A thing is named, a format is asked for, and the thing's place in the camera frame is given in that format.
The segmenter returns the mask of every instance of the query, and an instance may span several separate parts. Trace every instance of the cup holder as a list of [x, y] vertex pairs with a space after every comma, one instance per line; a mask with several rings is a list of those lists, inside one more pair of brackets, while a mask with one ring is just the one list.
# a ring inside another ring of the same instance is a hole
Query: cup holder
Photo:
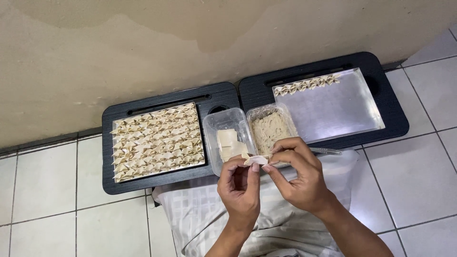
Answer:
[[217, 112], [225, 111], [228, 109], [230, 109], [230, 107], [228, 107], [226, 105], [218, 105], [218, 106], [214, 106], [213, 108], [211, 108], [211, 110], [209, 110], [208, 114], [217, 113]]

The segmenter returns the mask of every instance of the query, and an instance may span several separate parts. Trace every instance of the fingernail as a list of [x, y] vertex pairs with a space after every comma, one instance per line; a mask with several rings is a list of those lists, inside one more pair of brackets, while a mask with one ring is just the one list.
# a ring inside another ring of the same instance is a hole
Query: fingernail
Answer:
[[270, 172], [270, 166], [268, 164], [265, 164], [264, 166], [262, 166], [262, 170], [264, 170], [266, 173], [269, 173]]
[[254, 163], [251, 167], [252, 167], [252, 171], [253, 172], [259, 172], [259, 164], [258, 163]]

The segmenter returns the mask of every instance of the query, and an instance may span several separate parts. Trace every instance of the wall stain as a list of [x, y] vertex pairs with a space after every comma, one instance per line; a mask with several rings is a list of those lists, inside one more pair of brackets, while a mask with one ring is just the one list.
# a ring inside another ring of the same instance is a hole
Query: wall stain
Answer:
[[33, 19], [59, 28], [95, 27], [117, 14], [157, 32], [196, 40], [204, 53], [228, 49], [265, 10], [285, 0], [9, 0]]

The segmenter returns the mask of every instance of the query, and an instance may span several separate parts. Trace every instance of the beige wall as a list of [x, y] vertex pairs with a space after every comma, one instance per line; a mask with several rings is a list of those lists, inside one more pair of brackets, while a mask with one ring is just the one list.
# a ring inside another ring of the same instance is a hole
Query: beige wall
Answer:
[[400, 60], [456, 15], [455, 0], [0, 0], [0, 147], [134, 99], [359, 51]]

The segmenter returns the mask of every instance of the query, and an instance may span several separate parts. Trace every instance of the aluminum tray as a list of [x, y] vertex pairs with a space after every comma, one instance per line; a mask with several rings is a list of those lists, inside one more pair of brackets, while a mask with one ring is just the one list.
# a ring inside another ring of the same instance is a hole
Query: aluminum tray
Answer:
[[[293, 94], [275, 97], [276, 102], [286, 105], [298, 135], [306, 143], [385, 128], [359, 68], [329, 75], [339, 75], [339, 83], [312, 90], [297, 90]], [[299, 80], [287, 85], [316, 78]], [[285, 85], [278, 85], [272, 89], [274, 91], [275, 88]]]

